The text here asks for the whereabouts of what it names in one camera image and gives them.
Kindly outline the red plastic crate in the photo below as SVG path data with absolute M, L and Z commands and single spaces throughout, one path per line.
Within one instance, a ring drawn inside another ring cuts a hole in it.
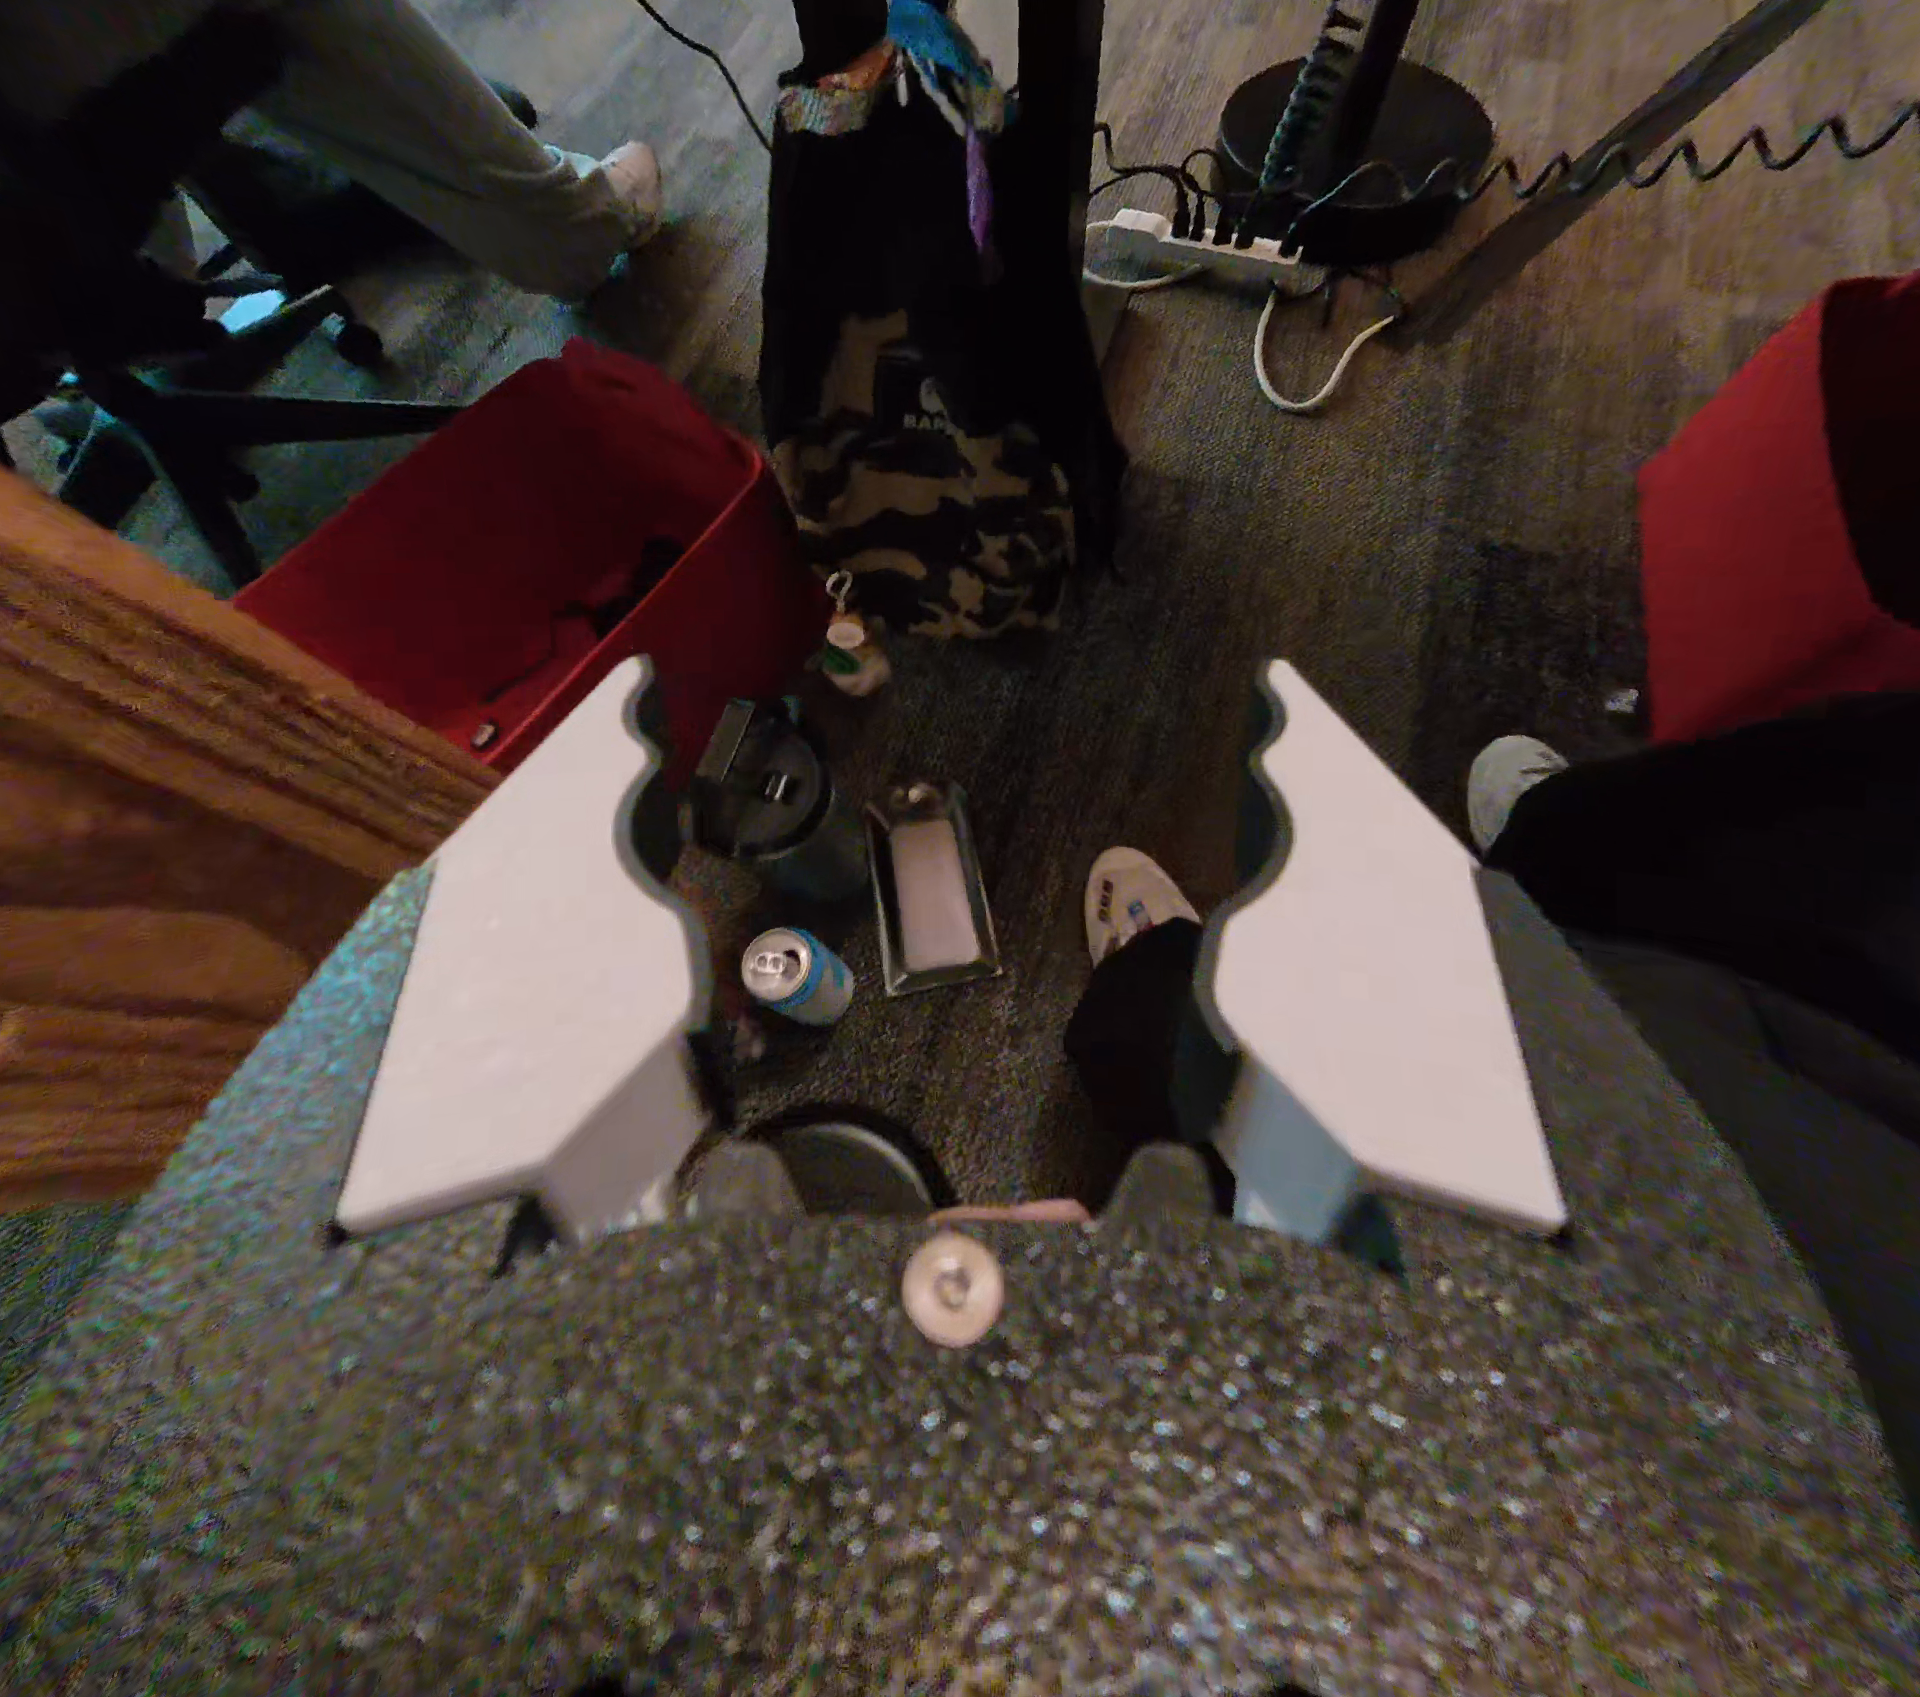
M 644 658 L 685 781 L 829 626 L 771 462 L 589 340 L 483 395 L 234 606 L 498 776 Z
M 1919 277 L 1829 286 L 1638 477 L 1646 722 L 1919 690 Z

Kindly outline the clear acrylic tray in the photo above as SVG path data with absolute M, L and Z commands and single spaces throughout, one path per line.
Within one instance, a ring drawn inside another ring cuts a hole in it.
M 898 783 L 864 809 L 887 996 L 1002 976 L 997 925 L 965 789 Z

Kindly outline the round black stand base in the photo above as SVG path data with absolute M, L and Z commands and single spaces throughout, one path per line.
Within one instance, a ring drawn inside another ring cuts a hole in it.
M 1214 228 L 1240 245 L 1274 239 L 1331 269 L 1380 269 L 1438 245 L 1490 161 L 1489 110 L 1453 77 L 1404 60 L 1354 174 L 1315 176 L 1260 202 L 1260 163 L 1303 66 L 1300 56 L 1274 64 L 1223 105 Z

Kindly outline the blue and white drink can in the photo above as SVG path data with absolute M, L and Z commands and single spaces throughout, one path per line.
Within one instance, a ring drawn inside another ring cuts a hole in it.
M 799 927 L 758 935 L 741 953 L 739 972 L 758 1008 L 806 1030 L 840 1022 L 853 1004 L 851 966 Z

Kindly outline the small keychain figure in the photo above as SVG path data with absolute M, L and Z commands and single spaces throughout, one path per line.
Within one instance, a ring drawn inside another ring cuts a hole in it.
M 819 669 L 845 697 L 872 697 L 894 677 L 877 621 L 857 606 L 853 572 L 845 568 L 834 572 L 827 591 L 830 611 Z

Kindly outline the wooden board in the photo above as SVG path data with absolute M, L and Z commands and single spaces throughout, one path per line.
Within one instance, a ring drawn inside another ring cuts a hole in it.
M 492 789 L 4 473 L 4 1213 L 152 1185 L 372 897 Z

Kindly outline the black table leg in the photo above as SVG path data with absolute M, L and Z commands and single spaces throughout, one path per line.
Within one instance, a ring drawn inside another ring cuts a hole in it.
M 1126 451 L 1116 438 L 1083 301 L 1087 208 L 1107 0 L 1019 0 L 1019 122 L 1010 152 L 1014 273 L 1044 441 L 1068 479 L 1081 563 L 1116 544 Z

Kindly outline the person's leg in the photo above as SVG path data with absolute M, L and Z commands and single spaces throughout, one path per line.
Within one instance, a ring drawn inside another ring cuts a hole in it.
M 1240 1058 L 1202 1009 L 1199 922 L 1158 923 L 1107 953 L 1075 1006 L 1064 1052 L 1100 1123 L 1131 1144 L 1214 1140 Z
M 1556 925 L 1724 966 L 1917 1060 L 1915 694 L 1541 766 L 1477 826 Z
M 253 0 L 279 77 L 253 110 L 477 269 L 565 301 L 625 254 L 569 221 L 531 125 L 412 0 Z

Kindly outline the white power strip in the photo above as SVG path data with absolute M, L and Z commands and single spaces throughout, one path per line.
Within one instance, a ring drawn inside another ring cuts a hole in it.
M 1279 239 L 1251 238 L 1240 245 L 1232 238 L 1178 232 L 1165 213 L 1137 208 L 1088 223 L 1085 254 L 1096 262 L 1092 281 L 1130 288 L 1145 288 L 1150 279 L 1161 277 L 1180 282 L 1208 277 L 1236 288 L 1292 290 L 1322 269 L 1300 249 L 1287 249 Z M 1105 264 L 1118 264 L 1122 269 L 1098 269 Z

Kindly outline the black drink bottle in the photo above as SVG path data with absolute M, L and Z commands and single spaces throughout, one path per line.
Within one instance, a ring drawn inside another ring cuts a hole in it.
M 862 821 L 797 701 L 728 701 L 685 794 L 685 839 L 797 903 L 844 905 L 870 886 Z

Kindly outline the grey metal brace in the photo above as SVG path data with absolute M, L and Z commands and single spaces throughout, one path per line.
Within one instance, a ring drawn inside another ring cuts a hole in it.
M 1457 266 L 1382 337 L 1389 348 L 1410 352 L 1444 346 L 1457 331 L 1537 258 L 1567 236 L 1608 196 L 1657 152 L 1681 148 L 1687 127 L 1733 92 L 1741 79 L 1806 30 L 1834 0 L 1763 0 L 1717 34 L 1675 71 L 1649 101 L 1636 105 L 1595 146 L 1576 157 L 1569 174 L 1554 176 L 1472 249 Z

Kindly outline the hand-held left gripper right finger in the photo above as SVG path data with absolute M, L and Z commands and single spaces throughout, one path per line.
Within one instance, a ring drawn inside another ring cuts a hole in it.
M 1561 1234 L 1479 864 L 1294 664 L 1270 660 L 1259 701 L 1275 832 L 1197 965 L 1231 1060 L 1208 1140 L 1234 1221 L 1326 1245 L 1373 1196 Z

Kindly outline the camouflage bag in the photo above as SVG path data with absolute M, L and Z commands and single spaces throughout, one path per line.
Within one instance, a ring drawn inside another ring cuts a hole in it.
M 1077 566 L 969 97 L 1001 90 L 890 34 L 776 105 L 758 409 L 844 645 L 1042 636 Z

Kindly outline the person's white shoe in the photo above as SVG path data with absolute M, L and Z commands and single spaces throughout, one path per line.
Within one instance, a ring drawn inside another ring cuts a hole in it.
M 1169 923 L 1201 923 L 1173 877 L 1146 852 L 1105 849 L 1083 892 L 1083 931 L 1092 966 L 1128 942 Z

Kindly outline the black office chair base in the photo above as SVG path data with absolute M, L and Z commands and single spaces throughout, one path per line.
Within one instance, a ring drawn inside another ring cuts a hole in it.
M 417 398 L 322 398 L 260 391 L 301 340 L 339 323 L 335 346 L 346 363 L 376 370 L 386 350 L 339 286 L 290 294 L 279 279 L 217 281 L 212 295 L 271 307 L 234 329 L 208 325 L 210 338 L 180 363 L 73 366 L 66 391 L 90 411 L 86 430 L 64 445 L 56 497 L 68 509 L 118 529 L 150 490 L 163 490 L 234 589 L 262 576 L 262 559 L 236 507 L 257 495 L 242 462 L 268 447 L 333 445 L 421 438 L 449 424 L 460 406 Z

